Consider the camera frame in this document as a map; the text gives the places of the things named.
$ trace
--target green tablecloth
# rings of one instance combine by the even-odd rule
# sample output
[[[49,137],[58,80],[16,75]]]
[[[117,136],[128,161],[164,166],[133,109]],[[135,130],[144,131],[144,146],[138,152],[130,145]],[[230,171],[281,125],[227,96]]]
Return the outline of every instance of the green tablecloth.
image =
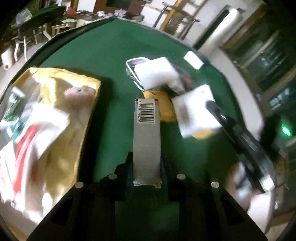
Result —
[[[142,92],[126,74],[125,62],[135,57],[166,56],[197,82],[211,87],[217,104],[242,125],[242,116],[226,78],[203,58],[200,70],[183,60],[192,50],[151,28],[118,19],[107,19],[57,35],[24,66],[57,67],[95,77],[102,82],[84,152],[79,180],[99,181],[114,172],[133,150],[134,100]],[[161,123],[162,152],[186,176],[204,182],[206,173],[223,183],[237,161],[233,147],[220,132],[206,140],[183,139],[177,123]],[[116,204],[119,240],[174,240],[178,204],[167,201],[165,190],[133,188],[127,202]]]

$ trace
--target white chair leg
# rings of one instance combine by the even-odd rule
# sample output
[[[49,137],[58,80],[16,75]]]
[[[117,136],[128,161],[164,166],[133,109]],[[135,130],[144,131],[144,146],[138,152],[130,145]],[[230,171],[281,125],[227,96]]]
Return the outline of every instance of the white chair leg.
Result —
[[[16,40],[15,41],[15,52],[14,52],[14,58],[15,58],[15,61],[17,62],[18,61],[18,58],[17,58],[17,52],[18,52],[18,50],[19,50],[19,47],[20,47],[20,44],[19,44],[19,42]]]
[[[43,34],[44,34],[44,36],[48,39],[48,40],[51,40],[52,39],[52,37],[48,34],[48,32],[47,32],[47,26],[46,26],[46,24],[45,24],[45,29],[43,30]]]
[[[24,52],[25,52],[25,60],[27,61],[27,43],[26,43],[26,36],[24,36]]]
[[[35,39],[35,44],[38,44],[37,36],[36,36],[36,31],[35,30],[33,30],[33,35],[34,35],[34,39]]]

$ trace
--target screw head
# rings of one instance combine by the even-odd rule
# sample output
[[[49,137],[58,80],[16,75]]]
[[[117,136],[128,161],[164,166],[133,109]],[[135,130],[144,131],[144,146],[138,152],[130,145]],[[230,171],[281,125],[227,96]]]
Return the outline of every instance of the screw head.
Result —
[[[110,174],[110,175],[108,176],[108,178],[109,178],[110,180],[115,180],[115,179],[117,178],[117,175],[116,175],[115,173],[112,173],[112,174]]]
[[[211,183],[211,186],[212,186],[213,188],[218,188],[218,187],[220,186],[220,184],[219,184],[218,182],[212,182],[212,183]]]
[[[184,175],[184,174],[178,174],[177,175],[177,178],[179,179],[179,180],[184,180],[185,178],[186,178],[186,176]]]
[[[82,182],[78,182],[75,184],[76,188],[82,188],[83,187],[83,183]]]

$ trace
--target barcode label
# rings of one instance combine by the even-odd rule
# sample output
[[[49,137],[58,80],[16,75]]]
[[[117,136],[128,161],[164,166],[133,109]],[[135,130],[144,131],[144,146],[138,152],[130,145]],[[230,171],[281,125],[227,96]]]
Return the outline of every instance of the barcode label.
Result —
[[[138,101],[138,115],[139,124],[155,124],[155,106],[153,103]]]

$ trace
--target green led light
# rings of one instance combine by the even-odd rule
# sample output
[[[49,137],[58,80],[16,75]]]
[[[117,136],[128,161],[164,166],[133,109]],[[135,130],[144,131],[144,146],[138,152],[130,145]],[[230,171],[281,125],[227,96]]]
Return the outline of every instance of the green led light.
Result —
[[[289,131],[289,129],[288,128],[286,128],[286,127],[282,127],[282,131],[284,132],[284,134],[285,135],[287,135],[287,136],[291,136],[291,132]]]

